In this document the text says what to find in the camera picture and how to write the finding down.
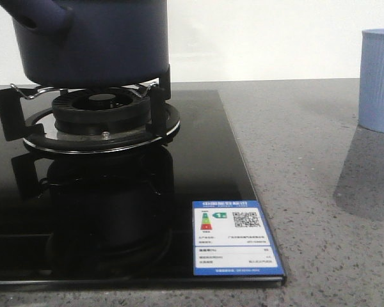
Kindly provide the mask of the blue energy label sticker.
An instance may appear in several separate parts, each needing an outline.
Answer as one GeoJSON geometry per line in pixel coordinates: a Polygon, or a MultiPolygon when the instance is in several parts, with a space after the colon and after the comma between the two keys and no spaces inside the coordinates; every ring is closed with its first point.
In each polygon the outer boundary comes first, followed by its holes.
{"type": "Polygon", "coordinates": [[[193,201],[192,213],[195,276],[285,275],[257,200],[193,201]]]}

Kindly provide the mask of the black glass gas stove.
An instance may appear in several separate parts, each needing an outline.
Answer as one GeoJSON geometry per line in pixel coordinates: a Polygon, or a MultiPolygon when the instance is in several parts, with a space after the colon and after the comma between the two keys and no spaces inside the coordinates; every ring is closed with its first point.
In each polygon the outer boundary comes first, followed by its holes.
{"type": "Polygon", "coordinates": [[[218,92],[174,91],[170,104],[180,131],[168,146],[94,157],[29,152],[5,140],[0,121],[0,287],[285,282],[285,269],[280,278],[193,274],[192,202],[258,199],[218,92]]]}

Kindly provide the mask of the right black pot support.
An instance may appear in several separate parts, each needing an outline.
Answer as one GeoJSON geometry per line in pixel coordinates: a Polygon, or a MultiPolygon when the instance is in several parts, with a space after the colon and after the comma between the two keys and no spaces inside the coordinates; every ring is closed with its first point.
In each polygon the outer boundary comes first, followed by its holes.
{"type": "MultiPolygon", "coordinates": [[[[55,127],[52,103],[50,108],[29,118],[24,117],[21,101],[34,100],[54,91],[53,87],[37,86],[27,89],[11,84],[9,88],[0,90],[0,120],[4,137],[8,141],[22,139],[28,149],[38,152],[56,155],[97,155],[135,150],[153,143],[167,144],[179,131],[180,114],[175,107],[167,103],[171,97],[169,71],[148,85],[131,84],[108,88],[125,88],[139,97],[148,97],[150,120],[140,127],[119,133],[102,132],[94,136],[68,134],[55,127]]],[[[79,90],[85,89],[59,88],[57,97],[79,90]]]]}

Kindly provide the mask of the light blue ribbed cup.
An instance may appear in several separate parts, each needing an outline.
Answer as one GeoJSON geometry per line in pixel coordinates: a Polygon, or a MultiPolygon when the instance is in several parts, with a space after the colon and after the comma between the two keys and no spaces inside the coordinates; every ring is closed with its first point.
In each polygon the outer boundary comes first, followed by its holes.
{"type": "Polygon", "coordinates": [[[358,123],[384,133],[384,28],[362,31],[358,123]]]}

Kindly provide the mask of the right black gas burner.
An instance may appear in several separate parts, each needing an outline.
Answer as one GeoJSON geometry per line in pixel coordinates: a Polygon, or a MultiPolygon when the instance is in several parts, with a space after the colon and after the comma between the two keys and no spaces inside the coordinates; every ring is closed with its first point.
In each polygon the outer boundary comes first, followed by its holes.
{"type": "Polygon", "coordinates": [[[85,89],[55,98],[52,112],[55,127],[68,134],[119,133],[150,120],[150,99],[125,88],[85,89]]]}

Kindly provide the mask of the dark blue cooking pot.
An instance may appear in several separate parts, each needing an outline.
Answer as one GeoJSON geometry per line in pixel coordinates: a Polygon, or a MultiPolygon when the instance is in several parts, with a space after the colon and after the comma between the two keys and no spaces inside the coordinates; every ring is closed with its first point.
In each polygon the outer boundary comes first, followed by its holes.
{"type": "Polygon", "coordinates": [[[1,1],[26,77],[43,86],[125,86],[169,67],[166,1],[1,1]]]}

